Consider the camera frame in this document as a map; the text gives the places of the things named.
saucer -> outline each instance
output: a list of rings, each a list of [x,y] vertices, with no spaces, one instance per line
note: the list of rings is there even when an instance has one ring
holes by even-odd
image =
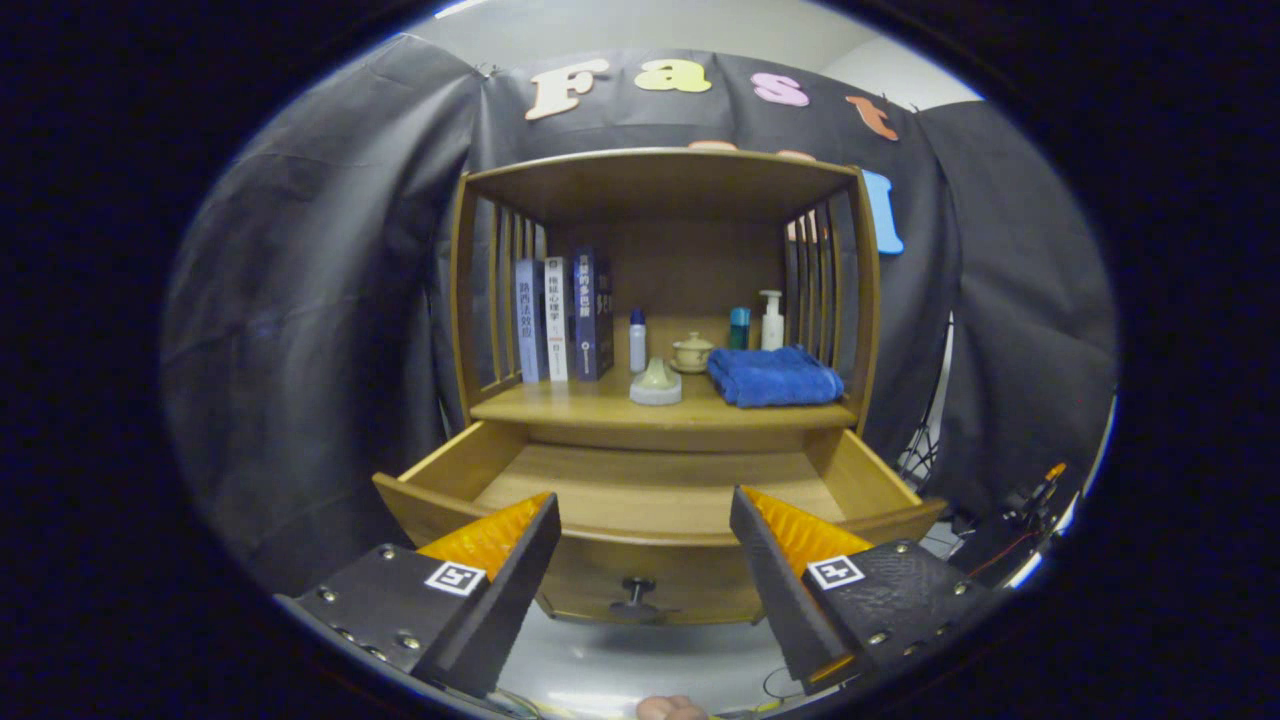
[[[671,361],[671,366],[676,372],[685,373],[687,375],[695,375],[698,373],[705,373],[707,372],[707,365],[703,365],[700,368],[690,368],[687,365],[681,365],[680,363],[676,363],[675,360]]]

blue book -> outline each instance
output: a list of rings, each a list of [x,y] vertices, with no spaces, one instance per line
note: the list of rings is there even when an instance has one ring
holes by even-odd
[[[541,260],[516,261],[516,332],[520,377],[526,383],[547,379],[547,288]]]
[[[609,260],[599,249],[581,247],[573,254],[573,293],[576,375],[598,380],[613,366],[613,286]]]

small white bottle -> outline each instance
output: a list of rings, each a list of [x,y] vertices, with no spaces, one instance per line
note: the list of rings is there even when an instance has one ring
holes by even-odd
[[[649,352],[645,350],[644,310],[631,310],[631,366],[632,373],[643,373],[649,365]]]
[[[782,292],[777,290],[762,290],[760,295],[769,299],[769,306],[764,309],[760,318],[760,350],[777,350],[782,347],[782,315],[778,314],[778,299]]]

finger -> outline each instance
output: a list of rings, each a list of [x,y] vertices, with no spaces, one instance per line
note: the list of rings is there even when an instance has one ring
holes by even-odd
[[[636,720],[667,720],[667,716],[676,710],[669,698],[653,696],[641,700],[636,705]]]
[[[667,715],[666,720],[708,720],[707,711],[696,705],[677,707]]]

pump bottle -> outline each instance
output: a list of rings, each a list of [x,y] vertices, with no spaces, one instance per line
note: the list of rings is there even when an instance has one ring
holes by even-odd
[[[769,306],[764,309],[760,318],[760,350],[777,350],[782,347],[782,315],[778,314],[778,299],[782,292],[777,290],[762,290],[760,295],[769,299]]]

